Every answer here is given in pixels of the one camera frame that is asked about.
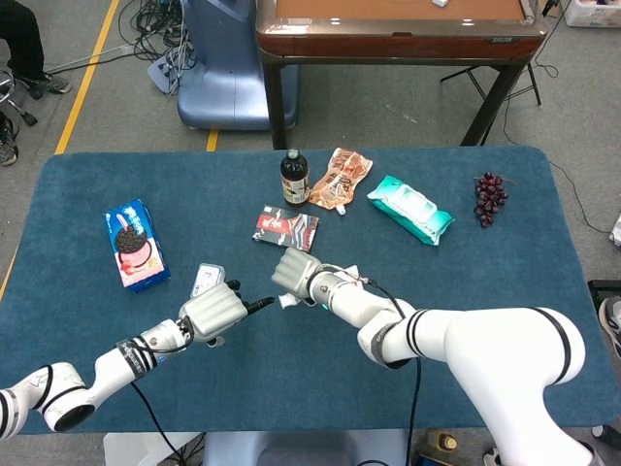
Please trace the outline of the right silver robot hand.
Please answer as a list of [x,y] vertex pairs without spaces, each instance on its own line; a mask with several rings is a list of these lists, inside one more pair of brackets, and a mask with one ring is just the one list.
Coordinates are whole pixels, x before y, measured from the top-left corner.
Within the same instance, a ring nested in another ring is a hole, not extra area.
[[293,248],[287,248],[280,258],[271,280],[283,289],[278,297],[282,309],[294,307],[302,302],[313,305],[309,292],[311,276],[321,265],[319,259]]

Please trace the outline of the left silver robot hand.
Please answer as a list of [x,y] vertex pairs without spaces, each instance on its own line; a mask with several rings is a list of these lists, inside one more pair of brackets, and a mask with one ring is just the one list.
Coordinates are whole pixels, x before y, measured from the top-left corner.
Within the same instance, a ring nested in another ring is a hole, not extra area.
[[179,319],[186,323],[193,341],[209,348],[222,346],[224,332],[247,316],[276,302],[273,296],[249,303],[241,298],[237,280],[217,284],[180,308]]

